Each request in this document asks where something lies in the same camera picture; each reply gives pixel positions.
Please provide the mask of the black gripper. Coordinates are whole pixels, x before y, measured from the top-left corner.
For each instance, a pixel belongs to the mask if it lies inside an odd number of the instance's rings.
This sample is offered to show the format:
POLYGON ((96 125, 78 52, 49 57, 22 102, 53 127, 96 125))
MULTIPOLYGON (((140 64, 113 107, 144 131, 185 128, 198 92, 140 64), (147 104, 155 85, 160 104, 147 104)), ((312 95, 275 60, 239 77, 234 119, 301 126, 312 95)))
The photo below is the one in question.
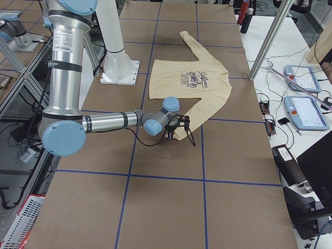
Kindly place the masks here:
POLYGON ((168 125, 166 125, 165 129, 168 133, 168 140, 172 140, 173 139, 173 135, 174 135, 174 131, 179 128, 179 127, 183 127, 188 139, 190 140, 191 144, 196 147, 196 142, 195 142, 195 138, 192 134, 192 131, 189 127, 190 124, 190 119, 189 116, 184 116, 184 115, 180 115, 177 114, 173 117, 173 119, 170 121, 170 123, 168 125))

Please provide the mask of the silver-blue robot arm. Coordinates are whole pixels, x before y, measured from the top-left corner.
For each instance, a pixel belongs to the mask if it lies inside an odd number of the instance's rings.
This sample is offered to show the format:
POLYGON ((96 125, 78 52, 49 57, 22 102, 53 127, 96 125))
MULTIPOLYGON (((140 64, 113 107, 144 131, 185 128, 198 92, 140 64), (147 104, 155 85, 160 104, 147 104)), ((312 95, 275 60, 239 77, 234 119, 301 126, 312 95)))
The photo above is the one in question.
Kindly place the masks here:
POLYGON ((38 44, 45 41, 43 35, 29 33, 15 15, 1 18, 1 38, 16 52, 33 52, 38 44))
POLYGON ((43 110, 38 134, 43 147, 55 156, 78 152, 88 133, 143 127, 151 136, 162 134, 172 139, 182 127, 193 139, 189 117, 179 114, 175 97, 163 100, 154 113, 144 110, 100 115, 84 115, 79 108, 84 41, 96 14, 105 46, 105 64, 101 82, 134 85, 139 61, 125 52, 115 1, 50 1, 48 18, 53 25, 49 104, 43 110))

